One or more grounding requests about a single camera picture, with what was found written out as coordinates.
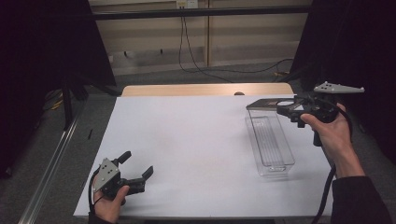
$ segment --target white paper sheet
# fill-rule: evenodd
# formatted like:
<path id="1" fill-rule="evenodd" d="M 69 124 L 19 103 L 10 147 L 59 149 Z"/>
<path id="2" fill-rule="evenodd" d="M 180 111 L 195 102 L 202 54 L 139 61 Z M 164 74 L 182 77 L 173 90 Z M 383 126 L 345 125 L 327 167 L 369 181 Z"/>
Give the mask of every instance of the white paper sheet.
<path id="1" fill-rule="evenodd" d="M 132 179 L 154 166 L 146 192 L 127 196 L 122 217 L 306 217 L 318 211 L 330 171 L 313 132 L 280 117 L 295 164 L 287 176 L 260 176 L 245 123 L 246 106 L 271 96 L 121 97 L 92 172 L 103 158 L 132 157 L 120 166 Z M 88 215 L 88 183 L 75 216 Z M 329 194 L 325 216 L 332 211 Z"/>

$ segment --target human hand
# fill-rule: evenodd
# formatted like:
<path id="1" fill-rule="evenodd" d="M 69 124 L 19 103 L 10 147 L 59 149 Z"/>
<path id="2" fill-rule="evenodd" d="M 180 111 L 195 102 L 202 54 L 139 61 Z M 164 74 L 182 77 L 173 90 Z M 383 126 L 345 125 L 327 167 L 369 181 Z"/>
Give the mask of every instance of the human hand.
<path id="1" fill-rule="evenodd" d="M 337 106 L 346 111 L 343 105 L 337 104 Z M 302 114 L 301 120 L 319 133 L 327 155 L 335 163 L 337 177 L 364 175 L 358 156 L 350 142 L 347 120 L 341 113 L 331 123 L 323 123 L 310 114 Z"/>
<path id="2" fill-rule="evenodd" d="M 117 196 L 111 200 L 107 198 L 101 190 L 93 194 L 95 204 L 95 214 L 102 220 L 116 223 L 120 216 L 120 207 L 125 196 L 128 194 L 129 186 L 123 186 L 117 192 Z"/>

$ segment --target sleeve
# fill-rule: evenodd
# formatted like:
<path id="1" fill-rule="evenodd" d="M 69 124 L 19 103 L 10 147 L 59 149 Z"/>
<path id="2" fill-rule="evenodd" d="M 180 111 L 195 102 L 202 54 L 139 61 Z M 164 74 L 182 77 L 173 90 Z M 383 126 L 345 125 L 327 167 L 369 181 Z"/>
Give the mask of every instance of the sleeve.
<path id="1" fill-rule="evenodd" d="M 371 179 L 344 177 L 332 182 L 332 223 L 392 223 Z"/>
<path id="2" fill-rule="evenodd" d="M 112 223 L 102 220 L 101 218 L 97 217 L 94 213 L 90 212 L 88 216 L 88 224 L 112 224 Z"/>

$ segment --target transparent plastic container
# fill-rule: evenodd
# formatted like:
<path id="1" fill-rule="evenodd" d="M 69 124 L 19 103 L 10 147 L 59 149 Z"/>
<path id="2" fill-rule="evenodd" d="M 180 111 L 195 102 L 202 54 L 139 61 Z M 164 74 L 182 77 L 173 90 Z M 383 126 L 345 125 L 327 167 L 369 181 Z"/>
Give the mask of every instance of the transparent plastic container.
<path id="1" fill-rule="evenodd" d="M 248 110 L 247 130 L 259 175 L 285 175 L 294 164 L 277 113 Z"/>

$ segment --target gray carpet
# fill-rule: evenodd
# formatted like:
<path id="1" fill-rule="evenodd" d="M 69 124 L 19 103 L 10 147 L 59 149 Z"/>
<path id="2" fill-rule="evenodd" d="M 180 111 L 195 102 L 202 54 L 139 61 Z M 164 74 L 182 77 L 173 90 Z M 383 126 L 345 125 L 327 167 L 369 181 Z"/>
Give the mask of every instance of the gray carpet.
<path id="1" fill-rule="evenodd" d="M 261 70 L 271 64 L 252 64 L 221 67 L 241 71 Z M 291 63 L 279 65 L 279 71 L 288 71 Z M 210 75 L 226 78 L 231 82 L 273 82 L 276 67 L 266 72 L 241 74 L 231 72 L 207 72 Z M 118 88 L 122 90 L 127 85 L 143 84 L 182 84 L 182 83 L 221 83 L 225 82 L 216 77 L 202 73 L 186 73 L 181 70 L 150 73 L 141 75 L 117 77 Z M 295 92 L 301 92 L 299 81 L 290 83 Z M 90 93 L 84 105 L 77 128 L 59 164 L 56 176 L 53 179 L 47 197 L 45 198 L 36 223 L 86 223 L 82 218 L 73 217 L 79 196 L 84 187 L 92 162 L 101 144 L 111 112 L 115 104 L 115 97 L 87 87 Z M 74 100 L 74 107 L 82 104 Z M 389 208 L 393 220 L 396 220 L 396 166 L 385 158 L 378 148 L 374 138 L 369 133 L 361 131 L 360 122 L 353 116 L 354 144 L 361 164 L 381 194 Z M 13 176 L 10 179 L 0 180 L 0 223 L 18 223 L 28 204 L 36 186 L 40 181 L 53 154 L 53 150 L 63 134 L 64 111 L 62 107 L 47 111 L 41 118 L 40 125 L 32 135 L 28 147 L 20 155 L 13 167 Z M 266 223 L 264 220 L 217 220 L 217 221 L 159 221 L 158 223 Z M 276 220 L 278 223 L 310 223 L 309 218 L 291 218 Z"/>

